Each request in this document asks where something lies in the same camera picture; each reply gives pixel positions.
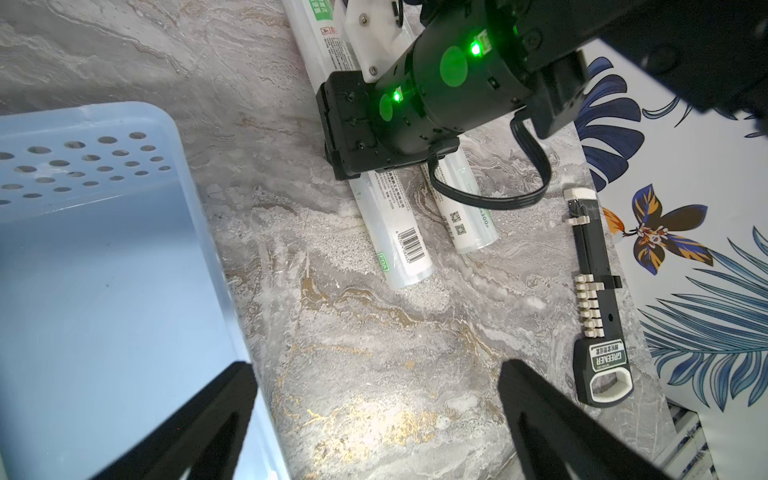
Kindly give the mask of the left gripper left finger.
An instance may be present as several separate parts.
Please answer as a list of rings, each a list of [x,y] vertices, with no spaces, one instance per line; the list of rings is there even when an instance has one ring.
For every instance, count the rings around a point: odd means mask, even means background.
[[[258,392],[237,361],[97,479],[232,479]]]

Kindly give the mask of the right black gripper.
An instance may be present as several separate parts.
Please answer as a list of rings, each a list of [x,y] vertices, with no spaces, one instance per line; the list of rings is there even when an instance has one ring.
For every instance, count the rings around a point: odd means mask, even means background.
[[[455,136],[432,140],[419,134],[413,153],[403,153],[384,143],[384,130],[375,127],[379,104],[372,103],[373,86],[360,71],[334,71],[316,94],[325,135],[325,156],[338,180],[357,179],[361,174],[399,169],[427,161],[431,153],[443,157],[458,150]]]

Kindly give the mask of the plastic wrap roll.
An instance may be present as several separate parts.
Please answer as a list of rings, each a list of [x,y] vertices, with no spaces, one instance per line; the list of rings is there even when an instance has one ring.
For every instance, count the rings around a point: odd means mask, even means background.
[[[432,186],[427,163],[421,165],[421,170],[459,254],[475,252],[499,239],[488,210],[467,206],[446,197]],[[477,181],[462,149],[440,159],[435,174],[439,181],[455,189],[479,194]]]
[[[283,0],[282,4],[315,91],[332,72],[359,68],[333,22],[329,1]],[[431,276],[433,262],[399,177],[370,172],[348,184],[388,285],[402,289]]]

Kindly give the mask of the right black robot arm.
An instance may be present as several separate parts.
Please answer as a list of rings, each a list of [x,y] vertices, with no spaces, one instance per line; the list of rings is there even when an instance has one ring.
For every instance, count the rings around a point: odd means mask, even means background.
[[[326,158],[339,180],[433,163],[459,136],[509,113],[543,180],[536,145],[571,122],[594,40],[699,111],[767,126],[763,1],[424,1],[422,33],[374,81],[335,72],[320,86]]]

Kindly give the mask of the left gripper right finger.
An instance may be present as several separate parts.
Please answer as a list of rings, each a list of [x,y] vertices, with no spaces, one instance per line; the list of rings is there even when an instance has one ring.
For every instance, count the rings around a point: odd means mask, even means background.
[[[505,361],[497,389],[526,479],[665,479],[517,359]]]

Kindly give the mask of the light blue plastic basket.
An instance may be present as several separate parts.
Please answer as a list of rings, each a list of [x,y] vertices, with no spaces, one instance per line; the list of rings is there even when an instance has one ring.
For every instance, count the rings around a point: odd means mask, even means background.
[[[1,475],[90,479],[250,362],[173,119],[1,119]]]

